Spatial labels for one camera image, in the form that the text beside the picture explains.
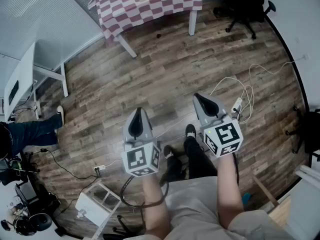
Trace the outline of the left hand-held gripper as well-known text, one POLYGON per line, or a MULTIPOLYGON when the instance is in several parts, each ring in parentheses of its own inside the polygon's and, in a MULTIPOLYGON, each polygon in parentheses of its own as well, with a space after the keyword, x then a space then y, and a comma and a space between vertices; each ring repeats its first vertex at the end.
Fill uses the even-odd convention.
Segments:
POLYGON ((133 110, 123 126, 122 162, 125 171, 134 177, 159 172, 161 149, 152 130, 148 114, 142 107, 133 110))

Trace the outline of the person's shoe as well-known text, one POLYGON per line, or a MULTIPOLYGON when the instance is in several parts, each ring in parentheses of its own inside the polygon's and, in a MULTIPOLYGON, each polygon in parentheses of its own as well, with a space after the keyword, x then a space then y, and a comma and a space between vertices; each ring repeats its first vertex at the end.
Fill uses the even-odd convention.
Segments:
POLYGON ((61 117, 61 124, 62 126, 64 126, 65 124, 65 115, 64 115, 64 109, 61 105, 59 105, 57 107, 57 113, 60 114, 60 117, 61 117))
POLYGON ((163 149, 163 154, 166 160, 175 156, 174 149, 170 145, 166 145, 163 149))
POLYGON ((185 128, 185 135, 187 138, 192 137, 192 138, 196 138, 196 129, 195 126, 193 124, 188 124, 185 128))

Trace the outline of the person's right shoe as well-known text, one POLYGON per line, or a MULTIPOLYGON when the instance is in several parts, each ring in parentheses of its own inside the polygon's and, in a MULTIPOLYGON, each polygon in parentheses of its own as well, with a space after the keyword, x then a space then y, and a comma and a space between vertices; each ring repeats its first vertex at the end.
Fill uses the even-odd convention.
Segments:
POLYGON ((185 135, 187 138, 192 137, 192 138, 196 138, 196 129, 195 126, 193 124, 188 124, 185 128, 185 135))

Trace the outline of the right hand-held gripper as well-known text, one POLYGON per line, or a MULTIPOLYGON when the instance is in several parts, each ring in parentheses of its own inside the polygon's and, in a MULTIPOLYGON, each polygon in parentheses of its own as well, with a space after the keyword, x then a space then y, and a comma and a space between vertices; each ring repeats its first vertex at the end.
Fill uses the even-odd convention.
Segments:
MULTIPOLYGON (((192 101, 202 126, 222 115, 225 110, 224 104, 209 94, 195 93, 192 101)), ((244 140, 238 120, 229 115, 213 121, 201 133, 203 143, 216 158, 237 152, 244 140)))

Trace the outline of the black equipment stand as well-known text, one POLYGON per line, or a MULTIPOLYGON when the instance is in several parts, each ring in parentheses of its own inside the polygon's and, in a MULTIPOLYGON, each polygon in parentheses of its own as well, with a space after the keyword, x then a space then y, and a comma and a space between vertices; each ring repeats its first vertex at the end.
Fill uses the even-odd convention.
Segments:
POLYGON ((29 216, 39 213, 52 216, 61 202, 43 184, 36 183, 40 169, 31 161, 32 156, 32 152, 20 152, 17 157, 0 159, 0 184, 15 183, 14 191, 19 197, 17 206, 25 209, 29 216))

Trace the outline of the person's left leg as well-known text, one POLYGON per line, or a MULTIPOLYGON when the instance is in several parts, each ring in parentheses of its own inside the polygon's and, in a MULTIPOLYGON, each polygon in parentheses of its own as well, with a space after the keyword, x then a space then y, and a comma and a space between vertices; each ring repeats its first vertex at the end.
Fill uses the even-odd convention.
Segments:
POLYGON ((167 169, 160 179, 160 186, 165 183, 184 181, 186 179, 186 172, 182 170, 182 162, 175 156, 170 156, 166 159, 167 169))

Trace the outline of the person's right leg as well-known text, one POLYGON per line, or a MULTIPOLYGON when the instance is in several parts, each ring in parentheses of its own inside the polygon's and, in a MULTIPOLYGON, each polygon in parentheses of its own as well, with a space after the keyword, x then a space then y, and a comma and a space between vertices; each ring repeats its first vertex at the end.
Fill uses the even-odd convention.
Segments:
POLYGON ((187 137, 183 146, 188 157, 189 179, 218 176, 217 169, 194 137, 187 137))

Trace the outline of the white cabinet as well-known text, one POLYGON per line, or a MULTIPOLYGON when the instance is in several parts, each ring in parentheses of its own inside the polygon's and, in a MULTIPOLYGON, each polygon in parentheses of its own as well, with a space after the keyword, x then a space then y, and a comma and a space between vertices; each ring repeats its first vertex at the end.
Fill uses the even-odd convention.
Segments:
POLYGON ((300 181, 290 194, 288 226, 298 240, 320 239, 320 172, 301 165, 295 173, 300 181))

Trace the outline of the person's right forearm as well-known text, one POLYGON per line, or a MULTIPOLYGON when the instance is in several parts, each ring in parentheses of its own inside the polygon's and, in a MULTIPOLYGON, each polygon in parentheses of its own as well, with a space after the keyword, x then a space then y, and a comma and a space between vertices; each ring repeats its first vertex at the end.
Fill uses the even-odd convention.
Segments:
POLYGON ((236 166, 231 154, 218 159, 217 210, 219 222, 225 229, 236 216, 245 211, 237 183, 236 166))

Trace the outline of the white table with checkered cloth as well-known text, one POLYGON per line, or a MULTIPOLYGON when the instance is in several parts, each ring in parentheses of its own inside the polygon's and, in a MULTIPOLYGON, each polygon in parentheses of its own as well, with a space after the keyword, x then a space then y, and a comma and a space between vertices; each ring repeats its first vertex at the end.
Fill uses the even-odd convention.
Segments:
MULTIPOLYGON (((189 13, 189 26, 188 26, 188 34, 191 37, 195 34, 196 22, 197 22, 197 10, 192 10, 189 13)), ((135 53, 135 51, 131 48, 130 44, 121 36, 121 34, 118 34, 113 41, 120 43, 121 46, 132 56, 132 58, 137 57, 137 54, 135 53)))

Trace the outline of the black office chair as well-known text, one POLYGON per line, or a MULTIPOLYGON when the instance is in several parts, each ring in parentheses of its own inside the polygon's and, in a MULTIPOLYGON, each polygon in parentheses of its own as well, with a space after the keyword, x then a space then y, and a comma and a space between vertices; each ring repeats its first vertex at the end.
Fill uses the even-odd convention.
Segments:
POLYGON ((304 152, 309 156, 308 166, 312 167, 312 157, 320 162, 320 108, 315 111, 306 111, 302 114, 301 110, 293 106, 292 108, 298 117, 297 125, 293 131, 285 131, 286 136, 298 135, 298 144, 292 152, 297 154, 304 143, 304 152))
POLYGON ((233 17, 232 23, 225 29, 229 33, 235 23, 242 22, 251 32, 251 37, 256 39, 256 33, 250 22, 264 21, 264 0, 223 0, 223 7, 215 7, 215 15, 224 14, 233 17))

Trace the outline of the black keyboard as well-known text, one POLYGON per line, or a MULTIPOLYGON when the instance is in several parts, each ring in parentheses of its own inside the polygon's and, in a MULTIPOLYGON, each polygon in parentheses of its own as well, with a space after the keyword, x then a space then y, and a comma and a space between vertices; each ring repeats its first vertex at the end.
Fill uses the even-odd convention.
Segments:
POLYGON ((16 93, 18 92, 19 90, 19 81, 17 80, 13 86, 13 88, 11 89, 10 91, 10 94, 8 96, 8 104, 11 105, 14 97, 16 96, 16 93))

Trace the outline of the person's leg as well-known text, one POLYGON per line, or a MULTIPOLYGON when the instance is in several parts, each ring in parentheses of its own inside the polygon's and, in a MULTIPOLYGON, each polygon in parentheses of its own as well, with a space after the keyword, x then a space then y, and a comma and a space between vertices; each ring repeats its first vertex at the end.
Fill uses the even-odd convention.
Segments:
POLYGON ((189 179, 218 176, 217 169, 194 137, 187 137, 183 146, 188 157, 189 179))
POLYGON ((186 172, 182 170, 182 162, 175 156, 170 156, 166 159, 167 169, 160 179, 160 186, 165 183, 184 181, 186 179, 186 172))

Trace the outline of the black headphones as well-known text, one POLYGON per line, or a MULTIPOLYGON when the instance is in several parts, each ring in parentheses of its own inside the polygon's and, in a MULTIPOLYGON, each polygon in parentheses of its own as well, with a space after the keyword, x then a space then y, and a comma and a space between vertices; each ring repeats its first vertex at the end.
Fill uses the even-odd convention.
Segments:
POLYGON ((23 236, 33 236, 37 232, 47 230, 51 225, 52 218, 46 213, 38 213, 30 217, 20 216, 13 222, 15 231, 23 236))

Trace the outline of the wooden plank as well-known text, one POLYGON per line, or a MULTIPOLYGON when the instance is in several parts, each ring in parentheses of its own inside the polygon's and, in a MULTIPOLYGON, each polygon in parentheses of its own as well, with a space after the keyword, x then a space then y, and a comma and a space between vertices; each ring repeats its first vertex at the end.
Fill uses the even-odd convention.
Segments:
POLYGON ((263 183, 254 174, 252 175, 252 178, 253 178, 254 182, 259 186, 259 188, 263 191, 263 193, 267 196, 267 198, 272 203, 272 205, 274 207, 277 207, 279 205, 279 202, 271 194, 271 192, 263 185, 263 183))

